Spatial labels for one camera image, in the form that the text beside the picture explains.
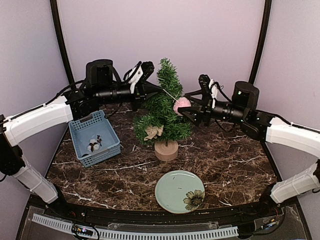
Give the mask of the pink ornament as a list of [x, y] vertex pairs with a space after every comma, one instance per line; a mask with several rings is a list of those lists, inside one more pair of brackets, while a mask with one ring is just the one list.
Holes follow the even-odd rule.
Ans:
[[173, 105], [174, 112], [182, 117], [183, 115], [179, 113], [178, 108], [184, 108], [184, 107], [191, 107], [191, 102], [186, 97], [180, 97], [178, 100], [175, 101]]

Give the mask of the small green christmas tree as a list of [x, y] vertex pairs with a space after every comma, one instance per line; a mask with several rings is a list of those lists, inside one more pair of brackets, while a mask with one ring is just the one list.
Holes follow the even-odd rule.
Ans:
[[[147, 114], [135, 118], [134, 132], [140, 143], [154, 146], [155, 156], [159, 160], [169, 162], [178, 156], [178, 141], [191, 136], [192, 125], [173, 110], [175, 102], [183, 97], [183, 86], [180, 83], [177, 68], [168, 58], [161, 59], [159, 64], [160, 68], [156, 76], [164, 93], [158, 93], [145, 102]], [[162, 125], [162, 136], [144, 141], [147, 136], [146, 127]]]

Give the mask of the tan wooden ornaments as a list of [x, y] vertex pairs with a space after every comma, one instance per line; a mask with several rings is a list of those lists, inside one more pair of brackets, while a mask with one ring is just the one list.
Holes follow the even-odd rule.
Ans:
[[161, 137], [163, 134], [164, 126], [152, 126], [149, 125], [145, 128], [145, 132], [147, 136], [144, 138], [144, 141], [149, 141], [153, 139], [157, 139], [158, 137]]

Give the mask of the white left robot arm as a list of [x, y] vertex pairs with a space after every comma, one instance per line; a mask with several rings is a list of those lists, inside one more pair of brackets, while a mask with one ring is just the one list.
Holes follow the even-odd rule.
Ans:
[[86, 64], [85, 79], [71, 83], [51, 100], [22, 113], [0, 116], [0, 172], [12, 176], [38, 195], [60, 218], [67, 218], [70, 206], [56, 186], [31, 166], [19, 143], [44, 130], [80, 120], [98, 111], [102, 105], [131, 103], [137, 110], [144, 101], [163, 92], [148, 82], [155, 69], [151, 61], [139, 61], [123, 78], [110, 59]]

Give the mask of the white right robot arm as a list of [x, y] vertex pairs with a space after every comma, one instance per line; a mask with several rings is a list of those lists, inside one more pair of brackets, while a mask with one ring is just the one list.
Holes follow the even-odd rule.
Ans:
[[[188, 118], [196, 126], [208, 125], [211, 119], [239, 125], [243, 133], [253, 140], [280, 144], [293, 149], [320, 156], [320, 132], [312, 128], [294, 124], [277, 114], [257, 109], [259, 89], [246, 81], [237, 81], [231, 98], [219, 101], [221, 92], [218, 82], [201, 75], [200, 90], [190, 92], [185, 97], [195, 106], [179, 107], [178, 113]], [[260, 202], [255, 205], [255, 213], [266, 217], [274, 210], [275, 204], [320, 187], [320, 163], [317, 161], [306, 170], [267, 187]]]

